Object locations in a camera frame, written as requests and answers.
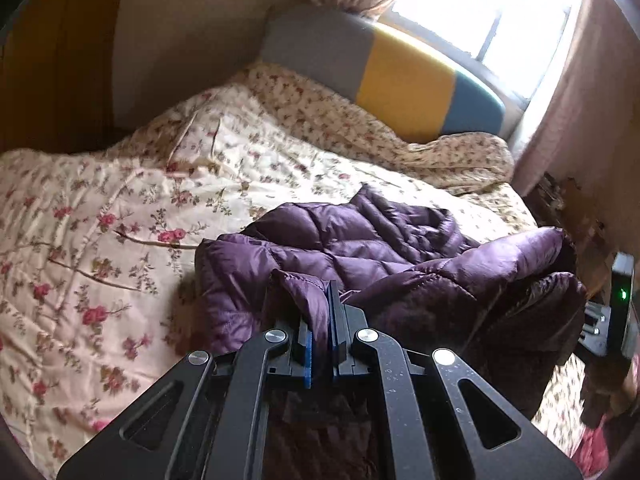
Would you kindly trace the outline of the purple quilted down jacket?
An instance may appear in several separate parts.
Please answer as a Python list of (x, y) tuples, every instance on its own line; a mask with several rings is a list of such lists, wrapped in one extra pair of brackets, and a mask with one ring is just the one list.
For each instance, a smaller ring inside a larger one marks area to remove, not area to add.
[(556, 364), (577, 342), (585, 292), (563, 231), (480, 244), (446, 210), (393, 203), (364, 186), (346, 204), (284, 204), (235, 234), (203, 240), (195, 276), (208, 351), (262, 328), (269, 283), (284, 286), (311, 336), (264, 479), (384, 479), (372, 398), (333, 376), (326, 290), (402, 348), (446, 348), (532, 422)]

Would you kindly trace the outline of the red cloth at bedside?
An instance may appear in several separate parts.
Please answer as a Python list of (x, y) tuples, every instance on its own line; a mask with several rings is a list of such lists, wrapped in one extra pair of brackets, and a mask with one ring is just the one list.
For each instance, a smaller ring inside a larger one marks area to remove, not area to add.
[(584, 479), (597, 479), (608, 468), (610, 454), (605, 442), (603, 425), (596, 429), (587, 428), (584, 431), (570, 459)]

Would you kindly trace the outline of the cluttered wooden side table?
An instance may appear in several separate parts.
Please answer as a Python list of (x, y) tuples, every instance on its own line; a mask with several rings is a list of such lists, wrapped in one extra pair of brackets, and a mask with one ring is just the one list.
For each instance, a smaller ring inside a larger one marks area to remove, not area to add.
[(586, 286), (587, 298), (607, 304), (617, 249), (608, 239), (594, 200), (575, 179), (555, 180), (544, 174), (524, 202), (540, 226), (558, 226), (567, 232), (575, 246), (577, 276)]

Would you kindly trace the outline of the floral bed quilt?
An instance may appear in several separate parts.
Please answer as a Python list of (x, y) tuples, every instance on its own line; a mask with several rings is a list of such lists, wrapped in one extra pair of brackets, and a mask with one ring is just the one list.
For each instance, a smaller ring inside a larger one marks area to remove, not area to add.
[(104, 151), (4, 153), (1, 415), (40, 474), (54, 478), (201, 333), (203, 238), (284, 203), (345, 203), (363, 184), (449, 210), (478, 242), (535, 224), (510, 182), (452, 195), (316, 148), (232, 81)]

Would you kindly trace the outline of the small-flower folded blanket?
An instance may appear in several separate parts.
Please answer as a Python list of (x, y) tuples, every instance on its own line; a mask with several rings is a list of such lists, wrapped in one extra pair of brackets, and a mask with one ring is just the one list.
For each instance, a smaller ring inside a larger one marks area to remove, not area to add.
[(344, 96), (294, 70), (255, 62), (231, 81), (242, 84), (294, 138), (357, 162), (419, 179), (452, 195), (478, 193), (511, 181), (506, 141), (484, 132), (410, 143)]

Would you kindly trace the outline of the pink right curtain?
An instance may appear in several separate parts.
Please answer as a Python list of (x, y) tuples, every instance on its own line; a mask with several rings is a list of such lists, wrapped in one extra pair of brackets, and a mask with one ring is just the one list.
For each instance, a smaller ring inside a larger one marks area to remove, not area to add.
[(514, 148), (512, 186), (528, 194), (544, 174), (598, 185), (639, 97), (639, 39), (614, 0), (582, 0), (560, 78), (536, 129)]

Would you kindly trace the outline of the grey yellow blue headboard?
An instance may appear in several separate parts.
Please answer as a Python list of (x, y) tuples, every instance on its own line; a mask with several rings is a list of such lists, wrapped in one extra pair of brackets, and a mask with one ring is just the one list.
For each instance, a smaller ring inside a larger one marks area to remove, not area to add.
[(468, 70), (405, 32), (354, 14), (294, 6), (269, 22), (260, 57), (344, 96), (407, 142), (502, 128), (506, 107)]

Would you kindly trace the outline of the window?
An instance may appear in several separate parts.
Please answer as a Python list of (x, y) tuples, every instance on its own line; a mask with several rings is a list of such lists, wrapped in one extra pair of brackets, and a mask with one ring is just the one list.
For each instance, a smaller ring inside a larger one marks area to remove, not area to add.
[(383, 23), (448, 55), (519, 108), (548, 72), (578, 0), (395, 0)]

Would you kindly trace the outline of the brown wooden wardrobe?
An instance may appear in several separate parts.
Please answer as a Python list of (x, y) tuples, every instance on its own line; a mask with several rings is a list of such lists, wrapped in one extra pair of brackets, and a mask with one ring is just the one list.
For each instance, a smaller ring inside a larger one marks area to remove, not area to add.
[(120, 0), (26, 0), (1, 39), (1, 148), (77, 153), (117, 136)]

